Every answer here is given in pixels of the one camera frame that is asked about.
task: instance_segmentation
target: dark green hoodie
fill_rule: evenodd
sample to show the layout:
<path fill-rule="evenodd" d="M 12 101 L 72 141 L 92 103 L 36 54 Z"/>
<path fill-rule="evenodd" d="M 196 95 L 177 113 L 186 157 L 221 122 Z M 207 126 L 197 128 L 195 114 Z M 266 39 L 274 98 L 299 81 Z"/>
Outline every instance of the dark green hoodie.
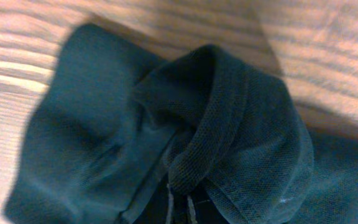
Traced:
<path fill-rule="evenodd" d="M 147 211 L 164 219 L 139 220 L 166 175 L 164 209 Z M 208 223 L 358 223 L 358 142 L 309 132 L 281 80 L 216 46 L 168 62 L 78 28 L 28 125 L 6 216 L 202 224 L 197 189 L 222 217 Z"/>

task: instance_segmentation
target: wooden surface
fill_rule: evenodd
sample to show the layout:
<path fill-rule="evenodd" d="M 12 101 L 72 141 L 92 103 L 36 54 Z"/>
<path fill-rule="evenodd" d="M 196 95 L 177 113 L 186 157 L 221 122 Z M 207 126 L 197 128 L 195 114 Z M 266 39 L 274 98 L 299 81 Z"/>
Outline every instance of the wooden surface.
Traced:
<path fill-rule="evenodd" d="M 284 79 L 309 126 L 358 138 L 358 0 L 4 0 L 0 210 L 26 122 L 62 43 L 85 21 L 169 59 L 218 44 Z"/>

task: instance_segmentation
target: drawstring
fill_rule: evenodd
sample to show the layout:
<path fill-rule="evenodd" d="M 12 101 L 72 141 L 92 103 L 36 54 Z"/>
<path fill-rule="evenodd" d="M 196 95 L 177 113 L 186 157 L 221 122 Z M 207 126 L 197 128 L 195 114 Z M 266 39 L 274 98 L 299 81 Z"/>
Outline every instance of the drawstring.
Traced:
<path fill-rule="evenodd" d="M 173 193 L 169 184 L 167 184 L 167 188 L 168 213 L 165 224 L 187 224 L 189 222 L 190 224 L 198 224 L 195 206 L 190 195 L 186 196 L 187 203 L 185 203 L 184 196 Z"/>

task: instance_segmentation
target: knit fabric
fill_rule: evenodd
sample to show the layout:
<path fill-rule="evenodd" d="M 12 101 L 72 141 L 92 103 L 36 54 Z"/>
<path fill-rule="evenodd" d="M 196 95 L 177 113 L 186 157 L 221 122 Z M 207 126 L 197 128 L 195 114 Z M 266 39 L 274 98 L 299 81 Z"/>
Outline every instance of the knit fabric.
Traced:
<path fill-rule="evenodd" d="M 228 223 L 358 223 L 358 141 L 308 131 L 281 80 L 213 45 L 168 62 L 81 26 L 29 122 L 6 216 L 134 223 L 166 174 L 193 222 L 201 188 Z"/>

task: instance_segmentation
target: light wooden table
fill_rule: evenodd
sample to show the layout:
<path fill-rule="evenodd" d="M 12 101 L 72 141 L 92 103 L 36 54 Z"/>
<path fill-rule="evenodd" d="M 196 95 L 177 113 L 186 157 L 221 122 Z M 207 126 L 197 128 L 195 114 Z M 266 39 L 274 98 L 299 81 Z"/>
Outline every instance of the light wooden table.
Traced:
<path fill-rule="evenodd" d="M 309 126 L 358 138 L 358 0 L 1 0 L 0 210 L 26 122 L 85 21 L 169 59 L 218 44 L 284 79 Z"/>

